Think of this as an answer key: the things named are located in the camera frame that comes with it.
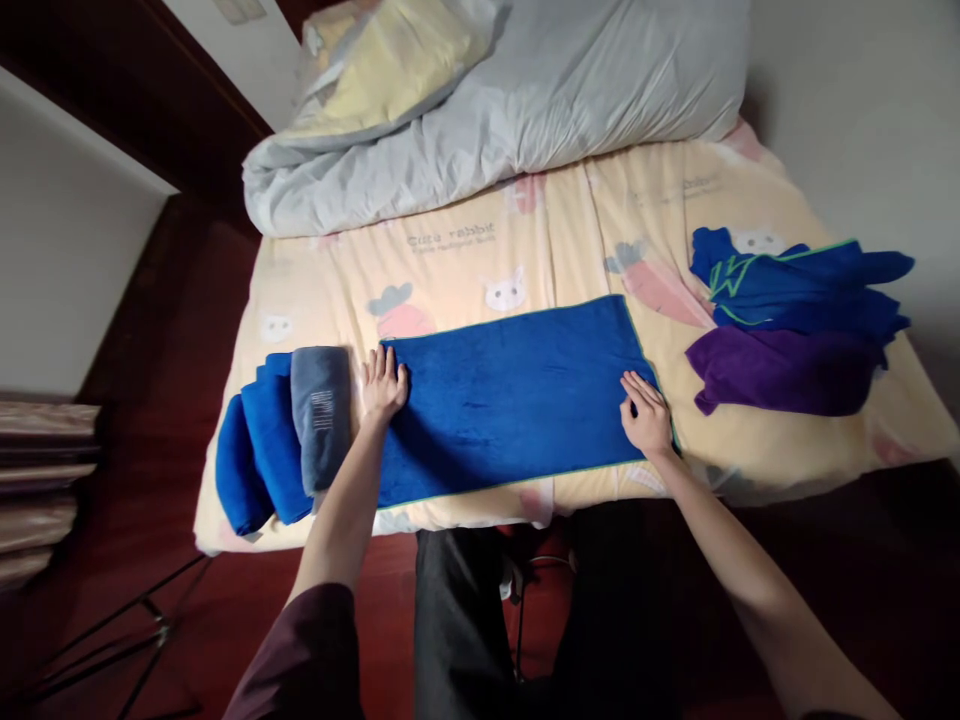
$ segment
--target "white wall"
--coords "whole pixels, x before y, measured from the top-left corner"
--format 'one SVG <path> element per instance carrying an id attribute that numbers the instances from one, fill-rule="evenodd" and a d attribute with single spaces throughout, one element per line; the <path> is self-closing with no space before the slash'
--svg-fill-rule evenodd
<path id="1" fill-rule="evenodd" d="M 236 26 L 213 0 L 163 2 L 270 127 L 290 123 L 300 44 L 276 0 L 260 0 L 267 15 Z"/>
<path id="2" fill-rule="evenodd" d="M 881 289 L 960 416 L 960 3 L 753 6 L 764 142 L 837 238 L 917 258 Z"/>
<path id="3" fill-rule="evenodd" d="M 0 393 L 76 394 L 174 192 L 0 69 Z"/>

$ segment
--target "hand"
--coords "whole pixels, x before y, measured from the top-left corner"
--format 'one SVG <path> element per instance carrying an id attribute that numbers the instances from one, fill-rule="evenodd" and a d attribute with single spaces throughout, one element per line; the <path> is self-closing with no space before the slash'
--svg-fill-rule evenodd
<path id="1" fill-rule="evenodd" d="M 382 344 L 370 351 L 370 360 L 363 364 L 363 405 L 367 415 L 389 421 L 407 402 L 410 383 L 407 366 L 394 370 L 397 356 L 393 348 Z"/>
<path id="2" fill-rule="evenodd" d="M 635 372 L 625 372 L 620 384 L 627 391 L 620 404 L 620 422 L 627 440 L 647 458 L 673 452 L 670 411 L 663 397 Z M 630 406 L 637 408 L 633 416 Z"/>

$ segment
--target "bed sheet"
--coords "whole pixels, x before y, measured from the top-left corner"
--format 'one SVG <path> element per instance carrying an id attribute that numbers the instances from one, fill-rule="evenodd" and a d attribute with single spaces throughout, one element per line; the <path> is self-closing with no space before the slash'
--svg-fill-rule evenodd
<path id="1" fill-rule="evenodd" d="M 684 457 L 735 504 L 817 494 L 870 470 L 956 452 L 956 425 L 903 333 L 887 348 L 889 370 L 857 415 L 723 405 L 704 416 L 694 404 L 703 383 L 684 356 L 713 327 L 706 289 L 689 269 L 691 236 L 702 226 L 729 227 L 747 252 L 834 242 L 746 126 L 723 143 L 637 146 L 337 235 L 264 238 L 224 405 L 271 352 L 344 345 L 357 368 L 381 338 L 621 293 Z M 869 238 L 863 241 L 869 249 Z M 214 553 L 303 545 L 310 517 L 291 526 L 273 518 L 253 542 L 234 535 L 217 497 L 215 454 L 216 435 L 194 524 L 197 546 Z M 607 500 L 664 495 L 656 470 L 641 461 L 380 510 L 373 531 L 545 524 L 555 513 Z"/>

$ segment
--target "gray towel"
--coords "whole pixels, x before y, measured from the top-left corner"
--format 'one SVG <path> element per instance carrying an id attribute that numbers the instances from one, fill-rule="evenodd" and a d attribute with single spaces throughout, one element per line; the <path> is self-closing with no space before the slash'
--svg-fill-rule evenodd
<path id="1" fill-rule="evenodd" d="M 293 351 L 293 424 L 307 495 L 322 495 L 350 449 L 350 355 L 342 347 Z"/>

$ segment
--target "pants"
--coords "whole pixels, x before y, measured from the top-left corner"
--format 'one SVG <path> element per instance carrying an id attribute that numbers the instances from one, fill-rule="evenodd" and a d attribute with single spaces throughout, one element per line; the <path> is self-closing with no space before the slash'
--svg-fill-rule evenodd
<path id="1" fill-rule="evenodd" d="M 499 594 L 503 536 L 495 528 L 417 534 L 417 720 L 679 717 L 640 501 L 580 510 L 571 528 L 570 617 L 536 707 L 514 680 Z"/>

